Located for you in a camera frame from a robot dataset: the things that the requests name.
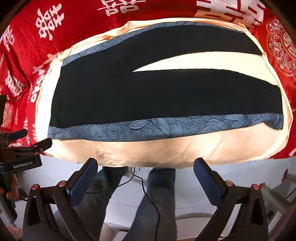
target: cable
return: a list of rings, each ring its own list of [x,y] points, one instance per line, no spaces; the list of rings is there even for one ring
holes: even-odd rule
[[[152,202],[152,200],[148,197],[147,193],[145,192],[145,188],[144,188],[144,179],[142,177],[139,177],[137,175],[134,174],[135,177],[140,178],[142,180],[142,189],[143,192],[146,196],[146,198],[151,202],[151,204],[155,207],[157,215],[158,215],[158,219],[157,219],[157,223],[156,223],[156,228],[155,228],[155,236],[154,236],[154,241],[157,241],[157,235],[158,235],[158,228],[159,228],[159,223],[160,223],[160,212],[157,208],[157,206],[155,205],[154,202]]]
[[[156,212],[157,212],[157,215],[158,215],[158,219],[157,219],[157,223],[156,223],[156,228],[155,228],[155,236],[154,236],[154,241],[157,241],[157,235],[158,235],[158,229],[159,229],[159,223],[160,223],[160,212],[159,212],[157,206],[155,205],[155,203],[152,202],[152,200],[148,197],[147,193],[145,192],[145,188],[144,188],[144,179],[143,179],[142,177],[139,177],[139,176],[135,175],[135,170],[136,170],[135,167],[131,167],[131,174],[133,175],[133,176],[131,177],[131,179],[128,180],[127,182],[123,183],[123,184],[118,185],[117,187],[120,187],[120,186],[122,186],[122,185],[124,185],[124,184],[129,183],[129,182],[133,179],[133,177],[137,177],[137,178],[139,178],[139,179],[142,180],[142,189],[143,189],[143,192],[144,192],[146,198],[147,198],[147,199],[151,202],[151,204],[155,207]],[[101,192],[87,192],[86,194],[96,194],[96,193],[102,193],[102,192],[105,192],[105,191],[107,191],[107,190],[104,190],[104,191],[101,191]]]
[[[286,200],[296,191],[296,188],[286,197]]]
[[[118,187],[120,187],[120,186],[123,186],[124,184],[129,183],[129,182],[133,179],[133,177],[135,176],[136,167],[131,167],[131,170],[132,170],[132,168],[133,168],[133,173],[131,172],[131,174],[132,174],[133,176],[131,177],[131,179],[128,180],[127,182],[123,183],[123,184],[118,185],[116,188],[118,188]],[[97,194],[97,193],[102,193],[102,192],[106,192],[106,191],[108,191],[108,189],[106,189],[106,190],[104,190],[104,191],[100,191],[100,192],[87,192],[86,194]]]

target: blue fabric trim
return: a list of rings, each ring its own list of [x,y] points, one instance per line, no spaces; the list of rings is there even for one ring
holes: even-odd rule
[[[232,130],[263,122],[273,129],[283,129],[284,116],[274,113],[209,115],[91,124],[65,129],[49,126],[48,137],[60,140],[147,141]]]
[[[86,55],[89,55],[89,54],[92,54],[92,53],[96,53],[98,51],[108,49],[108,48],[110,48],[110,47],[112,47],[112,46],[114,46],[116,44],[119,44],[119,43],[123,42],[124,40],[126,40],[128,38],[131,38],[133,36],[136,36],[136,35],[138,35],[140,33],[143,33],[143,32],[146,32],[146,31],[149,31],[149,30],[152,30],[152,29],[156,29],[156,28],[165,28],[165,27],[173,27],[173,26],[185,26],[185,25],[210,26],[210,27],[227,29],[229,31],[241,32],[241,31],[238,31],[238,30],[229,29],[229,28],[225,28],[225,27],[222,27],[222,26],[209,24],[209,23],[198,23],[198,22],[196,23],[196,22],[187,22],[187,21],[156,23],[156,24],[153,24],[153,25],[148,26],[146,28],[142,28],[142,29],[139,29],[139,30],[127,33],[127,34],[120,35],[120,36],[115,37],[113,39],[110,39],[110,40],[108,40],[108,41],[106,41],[104,43],[101,43],[101,44],[98,44],[96,46],[90,47],[90,48],[88,48],[86,50],[83,50],[80,53],[73,54],[73,55],[71,55],[69,57],[66,57],[63,60],[62,67],[69,64],[69,63],[71,63],[72,61],[74,61],[74,60],[76,60],[76,59],[78,59],[80,57],[83,57],[83,56],[86,56]]]

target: red bedspread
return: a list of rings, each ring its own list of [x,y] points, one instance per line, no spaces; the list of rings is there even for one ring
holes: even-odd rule
[[[35,138],[35,105],[42,78],[57,54],[130,20],[199,17],[241,22],[251,31],[271,17],[259,0],[31,0],[0,40],[0,93],[8,95],[2,130]]]
[[[253,35],[261,44],[276,71],[289,99],[294,117],[287,146],[273,158],[296,156],[296,48],[276,17],[266,19],[255,29]]]

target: floor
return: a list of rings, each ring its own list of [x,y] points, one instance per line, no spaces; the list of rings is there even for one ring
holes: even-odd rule
[[[39,168],[28,170],[21,173],[18,178],[24,190],[29,193],[31,186],[38,183],[41,187],[56,185],[60,180],[67,180],[71,174],[78,170],[82,164],[76,164],[42,156],[43,165]],[[265,182],[270,188],[281,184],[281,179],[286,169],[296,175],[296,158],[287,159],[267,159],[262,161],[250,161],[230,165],[217,165],[211,167],[217,171],[224,180],[231,180],[235,185],[250,187],[252,184]],[[148,174],[152,168],[136,169],[136,174],[147,180]],[[121,183],[130,179],[130,175],[124,176]],[[291,184],[290,191],[296,188]],[[176,172],[176,217],[184,217],[188,214],[213,214],[216,210],[212,206],[199,182],[197,181],[192,168],[179,169]],[[105,223],[118,230],[123,227],[130,227],[137,207],[143,197],[141,180],[134,178],[126,185],[119,187],[113,194],[109,205]],[[17,202],[17,211],[19,217],[16,225],[22,226],[22,216],[25,208],[24,201]],[[228,233],[238,212],[237,206],[233,215],[229,219],[224,233]]]

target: jeans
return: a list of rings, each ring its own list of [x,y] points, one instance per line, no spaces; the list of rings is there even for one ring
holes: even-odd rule
[[[127,167],[103,167],[97,173],[88,192],[75,211],[88,230],[99,240],[106,215],[108,202],[126,173]],[[147,195],[160,213],[157,241],[176,241],[177,228],[175,219],[175,169],[153,168],[149,173]],[[61,215],[54,214],[61,234],[72,240]],[[153,204],[144,195],[134,222],[123,241],[155,241],[158,214]]]

